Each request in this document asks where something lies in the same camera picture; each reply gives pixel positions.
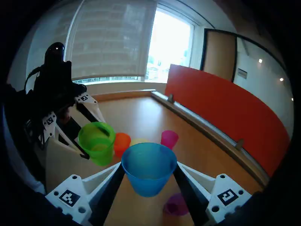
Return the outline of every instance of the yellow plastic cup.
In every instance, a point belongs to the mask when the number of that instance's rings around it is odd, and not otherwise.
[[[140,143],[149,143],[149,141],[147,139],[144,139],[144,138],[136,138],[136,139],[131,141],[129,146],[133,146],[135,144],[140,144]]]
[[[104,122],[92,122],[78,133],[78,143],[91,160],[100,166],[108,165],[114,155],[114,129]]]

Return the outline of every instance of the white plastic bracket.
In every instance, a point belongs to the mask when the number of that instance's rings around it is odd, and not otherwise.
[[[246,190],[226,174],[220,174],[214,179],[180,162],[178,165],[186,177],[209,201],[206,209],[209,221],[205,225],[221,222],[243,206],[251,197]]]
[[[120,164],[121,162],[85,179],[71,175],[46,195],[46,199],[61,209],[63,214],[71,215],[75,222],[91,226],[91,208],[97,204],[104,191],[102,188],[105,188]]]
[[[45,142],[49,137],[55,137],[55,127],[56,127],[56,115],[52,111],[49,115],[42,119],[44,125],[44,139]]]
[[[77,103],[84,104],[90,113],[100,122],[106,122],[99,110],[97,101],[90,96],[87,92],[75,97]]]

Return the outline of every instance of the red panel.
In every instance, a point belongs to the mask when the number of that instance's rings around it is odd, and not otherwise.
[[[277,115],[243,88],[207,72],[171,65],[165,95],[216,126],[243,148],[271,176],[289,145]]]

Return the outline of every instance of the wooden floor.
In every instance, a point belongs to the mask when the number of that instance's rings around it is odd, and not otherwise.
[[[179,162],[211,177],[225,173],[251,194],[261,190],[259,184],[230,156],[151,97],[100,102],[99,109],[116,132],[127,133],[132,139],[145,138],[159,143],[164,130],[177,132],[179,141],[174,152]],[[81,126],[88,122],[74,111],[71,111],[71,115]],[[78,155],[70,156],[55,150],[47,155],[48,191],[71,174],[85,178],[103,169]],[[68,159],[68,162],[59,160],[58,156]],[[114,157],[110,166],[119,161],[120,158]],[[157,196],[143,198],[133,191],[125,175],[105,225],[193,225],[189,214],[173,217],[162,212],[164,203],[178,192],[179,187],[172,176]]]

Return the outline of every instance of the screw hole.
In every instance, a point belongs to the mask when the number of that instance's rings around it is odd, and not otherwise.
[[[78,212],[80,212],[81,214],[86,212],[86,209],[84,207],[80,207],[78,208]]]
[[[66,216],[67,216],[68,218],[73,219],[73,216],[72,216],[71,214],[66,214]]]
[[[212,210],[212,212],[216,213],[217,211],[219,211],[219,207],[218,206],[214,206],[214,207],[212,207],[211,210]]]

